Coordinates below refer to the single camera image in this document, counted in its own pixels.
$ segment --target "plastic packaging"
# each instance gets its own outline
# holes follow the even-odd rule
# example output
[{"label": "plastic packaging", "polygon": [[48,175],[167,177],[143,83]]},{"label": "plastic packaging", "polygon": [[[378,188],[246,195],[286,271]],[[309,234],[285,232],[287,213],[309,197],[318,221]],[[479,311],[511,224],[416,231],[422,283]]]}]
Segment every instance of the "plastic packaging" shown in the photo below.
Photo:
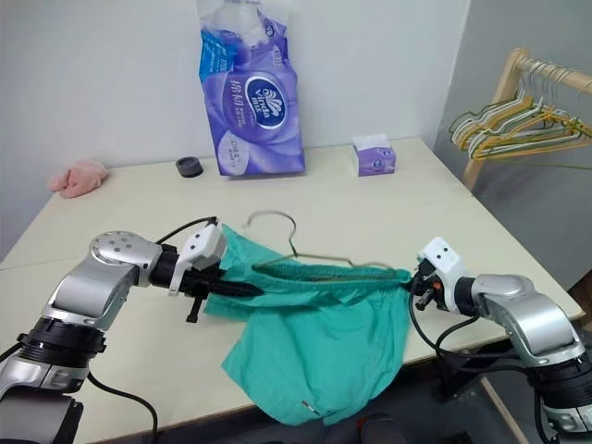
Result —
[{"label": "plastic packaging", "polygon": [[220,174],[296,173],[304,155],[282,0],[197,0],[200,81]]}]

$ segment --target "teal cloth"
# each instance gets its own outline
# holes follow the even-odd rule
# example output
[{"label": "teal cloth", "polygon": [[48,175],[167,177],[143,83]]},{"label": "teal cloth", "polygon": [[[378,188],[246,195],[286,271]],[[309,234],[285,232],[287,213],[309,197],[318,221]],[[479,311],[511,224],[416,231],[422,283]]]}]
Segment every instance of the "teal cloth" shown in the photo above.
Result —
[{"label": "teal cloth", "polygon": [[361,410],[393,380],[407,337],[406,270],[304,265],[224,226],[225,280],[265,294],[212,294],[205,312],[247,321],[222,368],[259,408],[288,425],[331,425]]}]

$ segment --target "tabletop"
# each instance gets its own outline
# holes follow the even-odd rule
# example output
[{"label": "tabletop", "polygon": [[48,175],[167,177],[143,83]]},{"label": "tabletop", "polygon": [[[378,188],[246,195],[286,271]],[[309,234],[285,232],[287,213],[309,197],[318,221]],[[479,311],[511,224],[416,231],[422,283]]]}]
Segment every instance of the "tabletop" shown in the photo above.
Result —
[{"label": "tabletop", "polygon": [[[0,265],[0,350],[28,331],[59,280],[85,255],[96,234],[129,230],[155,240],[195,218],[220,219],[254,241],[289,252],[290,224],[258,210],[281,210],[298,223],[294,243],[300,252],[345,256],[353,262],[382,262],[412,269],[415,257],[440,236],[475,274],[513,273],[531,278],[570,317],[581,308],[545,269],[417,139],[392,142],[398,156],[392,175],[358,178],[351,147],[306,151],[303,176],[230,179],[218,175],[214,159],[204,173],[184,179],[174,163],[110,170],[104,185],[65,200],[55,195]],[[170,243],[182,246],[183,232]],[[220,368],[244,324],[200,316],[185,323],[192,300],[167,297],[157,288],[134,288],[106,333],[106,352],[91,362],[107,385],[150,401],[161,426],[170,426],[252,405]],[[434,307],[418,314],[435,339],[459,316]],[[479,321],[447,339],[448,348],[474,347],[503,338],[503,330]],[[406,364],[433,357],[414,330]],[[76,394],[84,403],[77,442],[143,431],[150,417],[141,406],[84,384]]]}]

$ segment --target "black cable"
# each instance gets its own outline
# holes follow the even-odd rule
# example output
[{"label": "black cable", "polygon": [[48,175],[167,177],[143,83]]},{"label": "black cable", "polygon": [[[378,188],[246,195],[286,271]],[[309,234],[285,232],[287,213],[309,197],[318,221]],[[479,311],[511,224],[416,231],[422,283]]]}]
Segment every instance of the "black cable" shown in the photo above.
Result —
[{"label": "black cable", "polygon": [[91,372],[89,372],[88,378],[89,381],[91,381],[92,384],[98,389],[106,391],[107,393],[111,393],[112,395],[117,395],[122,398],[127,398],[129,400],[136,401],[144,407],[146,407],[146,409],[148,409],[148,411],[152,415],[152,433],[150,436],[150,444],[156,444],[156,441],[158,440],[158,415],[156,414],[156,410],[150,402],[143,400],[139,396],[132,395],[130,393],[126,393],[125,391],[117,390],[115,388],[110,388],[106,386],[101,381],[97,380],[97,378],[94,377],[93,373]]},{"label": "black cable", "polygon": [[10,347],[8,350],[6,350],[4,353],[0,354],[0,363],[3,362],[12,353],[19,350],[21,347],[22,347],[22,344],[20,342],[18,342],[15,345],[13,345],[12,347]]},{"label": "black cable", "polygon": [[536,431],[540,440],[543,441],[544,444],[556,444],[559,442],[557,436],[549,439],[547,438],[547,434],[545,433],[545,429],[543,428],[543,418],[540,412],[540,394],[535,390],[535,425]]},{"label": "black cable", "polygon": [[[458,358],[458,359],[505,359],[505,358],[513,358],[514,357],[513,355],[511,355],[509,353],[478,353],[478,354],[460,353],[457,351],[444,350],[441,347],[439,347],[439,345],[432,342],[430,340],[430,338],[428,338],[426,336],[426,333],[424,333],[424,330],[422,330],[422,328],[419,327],[419,322],[417,322],[417,318],[415,317],[415,310],[413,308],[413,296],[415,294],[415,289],[417,287],[418,279],[419,279],[419,277],[417,275],[415,275],[415,277],[413,277],[411,288],[409,290],[409,293],[410,293],[409,304],[408,304],[409,316],[411,317],[411,321],[413,323],[413,326],[415,327],[415,330],[417,330],[417,334],[419,334],[421,339],[423,339],[427,345],[429,345],[432,349],[434,349],[436,351],[436,354],[438,356],[442,355],[445,357]],[[471,317],[470,319],[468,319],[466,321],[462,321],[460,324],[457,324],[456,326],[449,328],[444,333],[442,333],[442,335],[440,335],[440,336],[443,336],[442,340],[444,340],[450,333],[456,331],[458,328],[473,324],[473,322],[475,322],[477,319],[478,319],[478,317],[477,318]]]},{"label": "black cable", "polygon": [[173,231],[171,231],[170,233],[168,233],[166,236],[163,236],[162,238],[160,238],[159,240],[157,240],[155,243],[158,243],[158,244],[163,243],[164,241],[172,238],[173,236],[175,236],[177,233],[181,232],[185,228],[189,228],[189,227],[192,227],[193,225],[201,224],[202,222],[215,223],[216,222],[216,217],[215,216],[201,217],[199,219],[192,220],[191,222],[188,222],[187,224],[181,225],[179,228],[174,229]]}]

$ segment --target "purple tissue pack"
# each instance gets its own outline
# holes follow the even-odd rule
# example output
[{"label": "purple tissue pack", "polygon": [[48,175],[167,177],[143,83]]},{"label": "purple tissue pack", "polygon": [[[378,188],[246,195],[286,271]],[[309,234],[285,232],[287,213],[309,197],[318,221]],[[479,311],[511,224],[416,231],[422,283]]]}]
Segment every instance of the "purple tissue pack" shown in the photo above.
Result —
[{"label": "purple tissue pack", "polygon": [[261,3],[224,0],[202,16],[199,75],[223,176],[304,171],[287,26]]},{"label": "purple tissue pack", "polygon": [[351,161],[358,176],[375,176],[395,172],[397,156],[387,134],[353,137]]}]

